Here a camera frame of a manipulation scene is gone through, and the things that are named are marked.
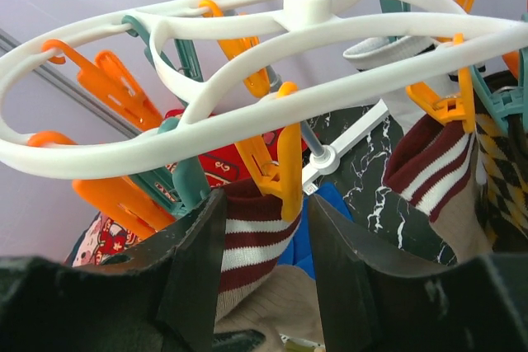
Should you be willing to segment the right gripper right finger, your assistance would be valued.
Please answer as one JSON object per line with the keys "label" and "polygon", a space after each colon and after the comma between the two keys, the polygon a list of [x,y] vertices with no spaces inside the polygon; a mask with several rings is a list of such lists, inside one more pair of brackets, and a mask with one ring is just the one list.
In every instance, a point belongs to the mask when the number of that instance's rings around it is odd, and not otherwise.
{"label": "right gripper right finger", "polygon": [[526,255],[433,263],[317,195],[309,199],[309,235],[327,350],[526,350]]}

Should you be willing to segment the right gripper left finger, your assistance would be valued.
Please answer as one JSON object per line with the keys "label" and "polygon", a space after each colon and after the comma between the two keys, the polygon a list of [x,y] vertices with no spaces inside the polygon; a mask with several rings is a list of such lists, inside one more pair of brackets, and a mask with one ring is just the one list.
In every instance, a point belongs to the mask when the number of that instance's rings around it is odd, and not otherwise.
{"label": "right gripper left finger", "polygon": [[2,350],[211,350],[226,209],[215,190],[100,265],[2,258]]}

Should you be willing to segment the white round clip hanger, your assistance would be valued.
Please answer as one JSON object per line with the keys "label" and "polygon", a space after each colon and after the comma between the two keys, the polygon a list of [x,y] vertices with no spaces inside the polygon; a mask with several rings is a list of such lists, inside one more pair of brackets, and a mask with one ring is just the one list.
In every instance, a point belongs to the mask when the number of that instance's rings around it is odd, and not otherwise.
{"label": "white round clip hanger", "polygon": [[[211,0],[232,10],[268,0]],[[240,82],[281,59],[335,43],[375,36],[452,37],[464,42],[411,59],[418,82],[483,62],[527,44],[521,21],[468,14],[455,0],[282,0],[281,9],[242,16],[214,16],[203,0],[176,0],[130,10],[148,31],[148,46],[164,86],[186,104],[178,127],[149,130],[128,141],[98,145],[29,145],[29,136],[1,128],[1,160],[25,173],[55,179],[101,179],[148,171],[353,106],[405,84],[387,80],[389,66],[306,88],[279,98],[262,87],[256,102],[216,115],[215,107]],[[170,39],[266,41],[229,60],[210,79],[197,82],[161,56]]]}

